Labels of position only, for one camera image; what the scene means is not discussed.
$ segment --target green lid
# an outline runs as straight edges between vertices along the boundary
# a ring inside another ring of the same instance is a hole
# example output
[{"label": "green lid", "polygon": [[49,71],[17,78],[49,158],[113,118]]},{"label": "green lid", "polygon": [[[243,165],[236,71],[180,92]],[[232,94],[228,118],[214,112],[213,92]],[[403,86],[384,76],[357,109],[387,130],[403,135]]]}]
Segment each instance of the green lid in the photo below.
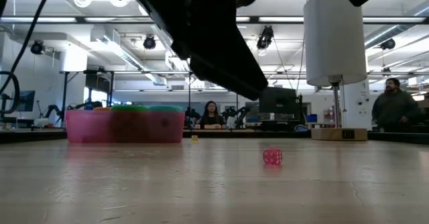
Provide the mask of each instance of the green lid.
[{"label": "green lid", "polygon": [[181,107],[177,106],[152,106],[148,111],[182,111]]},{"label": "green lid", "polygon": [[145,106],[113,106],[110,111],[147,111]]}]

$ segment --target tabletop surface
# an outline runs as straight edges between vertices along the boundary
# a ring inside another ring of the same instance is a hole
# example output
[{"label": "tabletop surface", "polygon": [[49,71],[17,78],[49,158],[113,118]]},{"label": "tabletop surface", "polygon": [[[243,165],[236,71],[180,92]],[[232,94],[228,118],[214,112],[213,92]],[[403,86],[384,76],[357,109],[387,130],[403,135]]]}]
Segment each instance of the tabletop surface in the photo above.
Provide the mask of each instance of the tabletop surface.
[{"label": "tabletop surface", "polygon": [[[279,148],[283,164],[265,166]],[[311,139],[0,146],[1,223],[428,223],[429,147]]]}]

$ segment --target woman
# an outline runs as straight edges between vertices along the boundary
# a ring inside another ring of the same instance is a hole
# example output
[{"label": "woman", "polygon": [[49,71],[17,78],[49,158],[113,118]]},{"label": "woman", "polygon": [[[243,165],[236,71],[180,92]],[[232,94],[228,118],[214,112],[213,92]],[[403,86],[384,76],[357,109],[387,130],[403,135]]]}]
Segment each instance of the woman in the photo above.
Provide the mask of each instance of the woman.
[{"label": "woman", "polygon": [[201,128],[222,128],[224,124],[225,121],[222,116],[219,115],[216,103],[214,101],[209,101],[204,108],[204,114],[200,120]]}]

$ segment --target translucent pink bin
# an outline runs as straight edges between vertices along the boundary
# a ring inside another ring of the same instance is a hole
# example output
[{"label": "translucent pink bin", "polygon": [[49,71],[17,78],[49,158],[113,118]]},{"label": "translucent pink bin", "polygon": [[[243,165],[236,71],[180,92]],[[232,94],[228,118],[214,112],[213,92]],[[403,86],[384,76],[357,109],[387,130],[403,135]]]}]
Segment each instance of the translucent pink bin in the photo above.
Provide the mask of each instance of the translucent pink bin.
[{"label": "translucent pink bin", "polygon": [[174,111],[67,111],[70,143],[181,143],[185,115]]}]

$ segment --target man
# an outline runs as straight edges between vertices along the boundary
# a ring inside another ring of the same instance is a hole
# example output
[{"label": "man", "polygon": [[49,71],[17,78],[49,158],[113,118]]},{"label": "man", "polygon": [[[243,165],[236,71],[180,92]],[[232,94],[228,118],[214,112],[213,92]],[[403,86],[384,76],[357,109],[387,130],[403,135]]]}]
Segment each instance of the man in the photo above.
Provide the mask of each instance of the man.
[{"label": "man", "polygon": [[384,93],[374,102],[372,115],[384,131],[405,132],[418,118],[419,108],[411,95],[401,91],[399,80],[389,78]]}]

